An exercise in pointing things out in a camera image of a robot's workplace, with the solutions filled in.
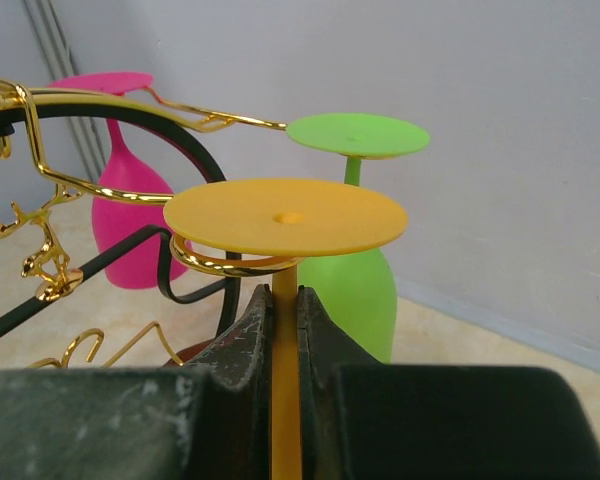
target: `green wine glass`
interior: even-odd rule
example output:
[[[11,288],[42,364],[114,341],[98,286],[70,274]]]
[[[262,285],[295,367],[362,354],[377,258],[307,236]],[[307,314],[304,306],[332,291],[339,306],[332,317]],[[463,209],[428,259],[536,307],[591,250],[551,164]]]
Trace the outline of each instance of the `green wine glass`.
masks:
[[[304,117],[286,131],[300,145],[344,155],[344,181],[357,186],[362,160],[391,159],[429,144],[429,134],[417,125],[366,113]],[[381,362],[391,360],[398,294],[380,249],[308,258],[298,267],[298,282],[316,290],[333,321],[361,347]]]

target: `beige tile floor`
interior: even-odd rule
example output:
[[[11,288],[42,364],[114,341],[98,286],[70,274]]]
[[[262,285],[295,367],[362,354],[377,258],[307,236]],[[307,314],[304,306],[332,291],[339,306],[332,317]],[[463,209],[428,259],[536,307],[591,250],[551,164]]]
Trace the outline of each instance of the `beige tile floor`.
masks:
[[[72,265],[97,254],[89,228],[89,200],[57,207],[52,222]],[[22,259],[32,253],[42,236],[26,226],[0,241],[0,315],[32,295],[36,280],[19,276]],[[178,293],[198,288],[209,280],[193,272],[176,282]],[[241,309],[257,281],[245,282]],[[178,350],[210,338],[220,310],[220,295],[195,305],[177,305],[157,290],[126,291],[112,287],[98,275],[79,292],[54,304],[0,340],[0,368],[21,368],[43,357],[59,358],[80,332],[99,327],[106,333],[93,364],[109,358],[147,323],[161,322],[168,340]],[[74,365],[84,365],[90,345],[76,352]],[[156,365],[167,360],[155,333],[141,340],[118,365]],[[394,344],[398,363],[462,363],[541,365],[560,372],[578,393],[600,440],[600,375],[554,356],[512,342],[500,335],[455,320],[407,300],[399,304]]]

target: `curved black bar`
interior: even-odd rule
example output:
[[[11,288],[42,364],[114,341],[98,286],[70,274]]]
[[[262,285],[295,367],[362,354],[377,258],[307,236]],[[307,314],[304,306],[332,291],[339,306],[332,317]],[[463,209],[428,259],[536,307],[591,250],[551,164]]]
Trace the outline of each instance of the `curved black bar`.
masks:
[[[171,251],[169,250],[171,233],[165,229],[161,230],[163,233],[160,235],[160,254],[158,255],[158,288],[160,289],[160,293],[176,303],[185,304],[197,302],[224,288],[225,293],[224,301],[222,303],[222,313],[220,314],[218,329],[216,331],[216,337],[219,336],[233,324],[238,313],[240,279],[224,278],[187,295],[175,295],[171,289],[171,281],[169,280],[171,260],[173,259]],[[227,258],[230,260],[240,260],[241,255],[227,252]]]
[[[41,105],[37,107],[37,113],[41,120],[58,117],[108,118],[140,127],[179,150],[197,168],[206,182],[226,180],[218,163],[195,137],[180,125],[160,115],[134,108],[98,104]],[[1,128],[14,126],[24,120],[25,113],[22,108],[0,111]]]
[[[195,292],[182,295],[180,297],[176,296],[171,289],[171,281],[169,279],[171,259],[173,257],[169,251],[171,232],[166,228],[155,225],[147,225],[146,227],[143,227],[137,232],[129,235],[124,240],[118,242],[113,247],[102,252],[97,257],[89,260],[80,267],[80,270],[82,270],[84,273],[83,282],[86,282],[96,273],[104,270],[120,257],[140,246],[154,235],[160,236],[160,254],[158,257],[158,288],[160,292],[170,300],[173,300],[177,303],[186,304],[202,300],[203,298],[222,290],[225,288],[225,286],[227,289],[231,288],[232,290],[225,292],[222,314],[219,322],[219,325],[227,325],[228,323],[227,327],[230,326],[233,323],[235,313],[238,309],[240,285],[238,284],[236,287],[235,282],[231,283],[231,280],[235,279],[222,279]],[[16,327],[22,325],[35,314],[44,310],[53,303],[55,302],[43,302],[38,300],[36,297],[32,297],[26,302],[18,305],[13,310],[4,314],[0,317],[0,338]]]

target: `gold wire frame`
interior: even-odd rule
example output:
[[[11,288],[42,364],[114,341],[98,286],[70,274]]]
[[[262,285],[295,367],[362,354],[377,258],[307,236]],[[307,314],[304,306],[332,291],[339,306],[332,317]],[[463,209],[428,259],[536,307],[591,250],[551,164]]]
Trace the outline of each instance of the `gold wire frame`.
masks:
[[[251,125],[272,130],[285,130],[287,127],[287,125],[284,123],[270,122],[243,115],[214,111],[169,101],[163,99],[151,87],[146,87],[144,90],[148,92],[162,107],[199,115],[203,118],[198,120],[189,120],[171,111],[165,110],[164,108],[102,92],[66,88],[28,88],[24,85],[11,82],[9,80],[0,79],[0,111],[18,108],[22,108],[24,110],[25,128],[34,167],[41,176],[51,180],[56,185],[54,196],[41,208],[33,212],[26,213],[23,212],[14,202],[12,204],[12,208],[16,215],[15,222],[10,224],[3,224],[0,222],[0,239],[5,238],[27,223],[38,225],[43,229],[45,242],[37,253],[28,257],[25,262],[23,262],[22,271],[22,276],[33,275],[44,280],[44,283],[40,286],[40,288],[38,288],[37,292],[37,296],[41,300],[51,302],[72,293],[75,288],[80,285],[83,276],[80,270],[68,269],[70,257],[62,248],[57,236],[55,235],[55,232],[49,224],[49,215],[51,214],[52,206],[79,198],[83,193],[95,197],[105,198],[107,200],[147,206],[164,205],[173,197],[173,195],[154,192],[133,192],[110,189],[80,178],[73,177],[71,175],[55,171],[47,162],[40,128],[40,120],[37,112],[38,107],[62,104],[91,104],[129,108],[163,117],[167,120],[171,120],[181,127],[188,128],[199,133],[216,132],[235,124]],[[11,156],[11,153],[12,148],[10,138],[8,136],[0,137],[0,159],[8,159]],[[77,193],[69,193],[69,188],[77,190]],[[180,259],[180,261],[190,267],[192,262],[195,263],[194,259],[200,257],[196,257],[195,253],[188,251],[186,248],[182,250],[181,253],[185,261],[183,261],[183,259]],[[252,276],[256,274],[264,275],[266,273],[273,273],[283,268],[288,268],[289,266],[295,265],[299,261],[297,259],[287,259],[282,257],[271,259],[273,262],[265,260],[264,263],[261,261],[258,264],[256,261],[257,265],[248,264],[242,266],[239,275],[230,275],[231,273],[235,274],[238,271],[236,270],[232,272],[232,270],[228,268],[229,265],[221,265],[218,263],[218,261],[215,261],[215,259],[205,257],[202,260],[206,262],[204,265],[202,265],[202,268],[194,269],[205,273],[212,273],[214,275],[220,274],[222,276]],[[44,265],[48,263],[53,263],[55,265],[55,273],[48,273],[44,269]],[[183,365],[183,361],[180,359],[180,357],[178,357],[178,355],[173,351],[167,342],[160,324],[157,322],[152,322],[143,328],[129,342],[127,342],[127,344],[118,350],[118,352],[116,352],[109,360],[104,362],[102,366],[109,367],[113,365],[153,328],[156,329],[162,346],[167,351],[171,359],[177,365]],[[96,328],[85,330],[78,335],[78,337],[76,337],[74,341],[71,342],[71,344],[67,347],[61,360],[48,357],[34,362],[30,365],[30,367],[41,368],[45,366],[52,366],[55,368],[67,368],[77,346],[92,336],[95,336],[96,340],[86,358],[86,361],[91,363],[102,342],[104,341],[104,332]]]
[[[76,190],[123,203],[139,205],[164,205],[173,195],[155,193],[155,192],[134,192],[127,190],[116,190],[88,182],[86,180],[73,177],[61,172],[57,172],[49,167],[44,152],[44,143],[40,129],[40,121],[37,114],[37,107],[45,105],[61,104],[92,104],[103,106],[117,106],[132,108],[154,115],[164,117],[184,128],[189,128],[199,133],[210,133],[227,128],[231,125],[240,123],[244,125],[258,126],[272,130],[285,130],[287,124],[259,120],[243,115],[213,111],[201,107],[185,105],[182,103],[165,100],[151,87],[144,90],[161,105],[174,110],[184,111],[204,118],[201,120],[189,120],[173,112],[149,105],[143,102],[111,95],[102,92],[93,92],[88,90],[61,89],[61,88],[27,88],[23,85],[0,79],[0,111],[13,108],[22,108],[25,112],[25,126],[31,158],[33,164],[40,175],[54,183],[61,183],[75,188]]]

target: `gray wall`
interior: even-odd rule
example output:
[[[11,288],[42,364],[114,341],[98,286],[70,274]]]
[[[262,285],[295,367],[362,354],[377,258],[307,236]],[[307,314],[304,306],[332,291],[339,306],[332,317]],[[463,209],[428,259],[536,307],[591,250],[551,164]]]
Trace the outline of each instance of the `gray wall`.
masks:
[[[0,77],[30,86],[44,86],[51,82],[21,2],[0,2]],[[53,184],[39,176],[33,167],[24,124],[15,125],[15,128],[13,155],[7,161],[0,161],[0,221],[3,223],[14,219],[11,201],[20,202],[24,209],[34,209],[47,201],[53,192]],[[86,178],[87,172],[66,120],[43,120],[42,129],[50,164],[62,172]],[[39,233],[33,235],[35,245],[39,241]]]
[[[410,212],[387,249],[402,295],[600,369],[600,0],[57,4],[84,71],[149,70],[179,100],[280,121],[423,125],[428,150],[363,171]],[[344,169],[275,132],[203,141],[232,178]]]

